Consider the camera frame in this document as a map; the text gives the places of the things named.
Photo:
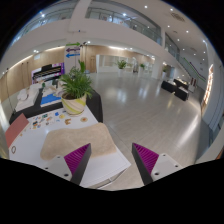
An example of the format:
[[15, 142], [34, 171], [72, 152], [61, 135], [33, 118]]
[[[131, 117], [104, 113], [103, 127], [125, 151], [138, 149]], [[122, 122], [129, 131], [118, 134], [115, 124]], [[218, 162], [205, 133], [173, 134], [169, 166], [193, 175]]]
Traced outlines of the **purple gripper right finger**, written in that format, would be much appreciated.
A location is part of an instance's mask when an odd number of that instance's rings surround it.
[[137, 164], [141, 179], [145, 185], [153, 182], [152, 170], [159, 158], [159, 155], [152, 150], [137, 143], [132, 144], [132, 155]]

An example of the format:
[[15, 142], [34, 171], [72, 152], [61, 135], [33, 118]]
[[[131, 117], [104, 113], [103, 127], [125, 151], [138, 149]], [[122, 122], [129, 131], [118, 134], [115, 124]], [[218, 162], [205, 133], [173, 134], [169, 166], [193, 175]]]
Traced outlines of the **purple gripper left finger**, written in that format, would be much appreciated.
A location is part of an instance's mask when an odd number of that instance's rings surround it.
[[91, 144], [88, 143], [67, 154], [64, 159], [71, 171], [71, 182], [79, 185], [91, 156]]

